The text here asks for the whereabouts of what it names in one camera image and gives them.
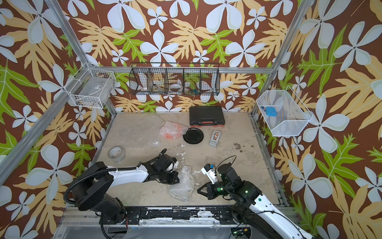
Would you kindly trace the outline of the black tool case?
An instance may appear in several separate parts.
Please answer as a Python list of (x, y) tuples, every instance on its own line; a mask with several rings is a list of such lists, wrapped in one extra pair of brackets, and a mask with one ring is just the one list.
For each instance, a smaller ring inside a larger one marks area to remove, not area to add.
[(190, 126), (225, 125), (221, 106), (194, 106), (189, 108)]

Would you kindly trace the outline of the clear tape roll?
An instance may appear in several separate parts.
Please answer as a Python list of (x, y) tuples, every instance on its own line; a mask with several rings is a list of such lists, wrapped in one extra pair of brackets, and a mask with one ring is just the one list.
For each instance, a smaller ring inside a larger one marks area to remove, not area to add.
[(107, 156), (113, 162), (120, 162), (125, 158), (125, 151), (123, 148), (115, 146), (109, 150)]

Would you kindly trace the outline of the grey tape dispenser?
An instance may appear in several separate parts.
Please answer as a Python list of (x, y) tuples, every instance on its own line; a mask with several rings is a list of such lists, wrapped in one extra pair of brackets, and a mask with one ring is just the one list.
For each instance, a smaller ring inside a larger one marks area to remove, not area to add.
[(217, 147), (220, 136), (221, 136), (221, 132), (218, 130), (214, 130), (212, 133), (209, 145), (212, 147)]

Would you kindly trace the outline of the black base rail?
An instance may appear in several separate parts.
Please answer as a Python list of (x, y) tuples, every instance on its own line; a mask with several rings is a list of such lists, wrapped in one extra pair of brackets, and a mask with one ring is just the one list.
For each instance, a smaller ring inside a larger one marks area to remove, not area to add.
[(169, 220), (186, 221), (189, 223), (200, 223), (210, 220), (219, 225), (239, 224), (251, 217), (250, 210), (241, 210), (234, 205), (212, 205), (212, 206), (174, 206), (174, 207), (125, 207), (125, 212), (111, 219), (108, 216), (100, 216), (99, 223), (103, 225), (127, 225), (141, 226), (144, 221), (159, 221), (163, 223)]

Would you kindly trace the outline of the blue small object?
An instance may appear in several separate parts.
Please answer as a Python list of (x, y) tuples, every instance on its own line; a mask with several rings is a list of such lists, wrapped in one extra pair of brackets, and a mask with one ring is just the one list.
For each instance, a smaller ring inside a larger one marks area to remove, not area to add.
[(277, 111), (274, 107), (266, 107), (265, 113), (269, 117), (276, 117), (277, 116)]

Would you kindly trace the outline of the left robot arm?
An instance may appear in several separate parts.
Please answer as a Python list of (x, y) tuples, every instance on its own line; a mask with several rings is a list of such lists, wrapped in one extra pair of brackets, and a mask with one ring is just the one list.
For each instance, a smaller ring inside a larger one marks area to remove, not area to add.
[(128, 184), (156, 181), (174, 185), (180, 182), (175, 167), (178, 161), (168, 156), (166, 150), (155, 158), (133, 167), (111, 167), (97, 162), (77, 177), (65, 191), (65, 203), (77, 206), (80, 211), (101, 213), (104, 220), (120, 224), (127, 218), (127, 210), (118, 198), (107, 194), (109, 188)]

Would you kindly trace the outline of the orange plastic plate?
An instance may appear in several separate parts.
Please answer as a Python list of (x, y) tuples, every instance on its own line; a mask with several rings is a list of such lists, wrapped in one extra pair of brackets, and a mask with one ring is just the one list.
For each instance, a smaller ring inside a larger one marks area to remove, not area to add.
[(183, 128), (180, 126), (166, 126), (161, 128), (161, 135), (166, 139), (177, 139), (183, 135)]

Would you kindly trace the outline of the clear bubble wrap sheet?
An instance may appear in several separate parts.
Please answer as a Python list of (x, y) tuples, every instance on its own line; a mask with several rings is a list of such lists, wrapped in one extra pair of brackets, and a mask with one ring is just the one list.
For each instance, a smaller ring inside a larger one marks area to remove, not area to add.
[(188, 127), (178, 122), (166, 121), (160, 129), (160, 135), (167, 139), (177, 139), (182, 137)]

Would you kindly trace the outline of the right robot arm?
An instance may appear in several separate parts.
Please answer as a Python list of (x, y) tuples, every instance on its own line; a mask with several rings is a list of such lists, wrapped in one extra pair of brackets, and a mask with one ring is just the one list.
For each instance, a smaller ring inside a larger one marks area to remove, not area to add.
[(270, 239), (313, 239), (310, 233), (285, 216), (263, 192), (249, 181), (241, 180), (231, 163), (214, 170), (206, 164), (201, 172), (210, 182), (197, 190), (209, 200), (229, 196), (235, 201), (232, 206), (233, 219), (256, 228)]

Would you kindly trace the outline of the black dinner plate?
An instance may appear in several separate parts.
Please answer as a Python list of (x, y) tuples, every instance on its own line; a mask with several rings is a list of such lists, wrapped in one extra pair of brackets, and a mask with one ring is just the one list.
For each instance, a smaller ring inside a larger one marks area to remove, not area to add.
[(183, 139), (188, 144), (199, 144), (204, 139), (204, 133), (195, 127), (190, 127), (183, 135)]

